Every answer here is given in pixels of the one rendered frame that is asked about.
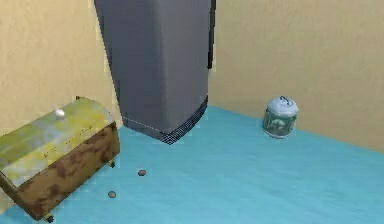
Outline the green white lidded bin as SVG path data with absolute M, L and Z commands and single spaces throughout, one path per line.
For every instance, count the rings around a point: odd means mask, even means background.
M 270 100 L 265 110 L 262 128 L 270 137 L 289 136 L 296 124 L 299 107 L 291 98 L 280 96 Z

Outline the grey fridge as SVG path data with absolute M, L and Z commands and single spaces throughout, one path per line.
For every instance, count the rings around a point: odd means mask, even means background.
M 167 144 L 208 104 L 216 0 L 94 0 L 123 125 Z

